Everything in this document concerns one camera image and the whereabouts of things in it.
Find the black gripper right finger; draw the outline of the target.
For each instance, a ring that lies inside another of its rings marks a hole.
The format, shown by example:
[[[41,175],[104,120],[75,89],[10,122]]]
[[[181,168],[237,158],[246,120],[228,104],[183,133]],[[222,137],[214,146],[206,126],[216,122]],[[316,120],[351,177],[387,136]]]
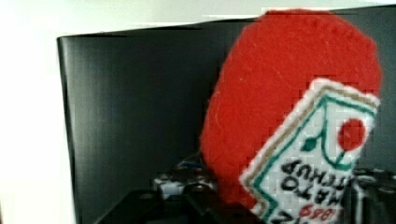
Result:
[[[395,174],[377,168],[354,169],[339,224],[396,224]]]

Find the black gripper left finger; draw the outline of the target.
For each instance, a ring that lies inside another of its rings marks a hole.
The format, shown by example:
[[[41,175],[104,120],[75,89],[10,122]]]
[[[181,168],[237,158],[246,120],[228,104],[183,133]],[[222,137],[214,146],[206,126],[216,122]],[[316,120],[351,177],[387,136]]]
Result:
[[[157,175],[151,189],[130,192],[96,224],[262,224],[240,203],[219,196],[217,179],[201,155]]]

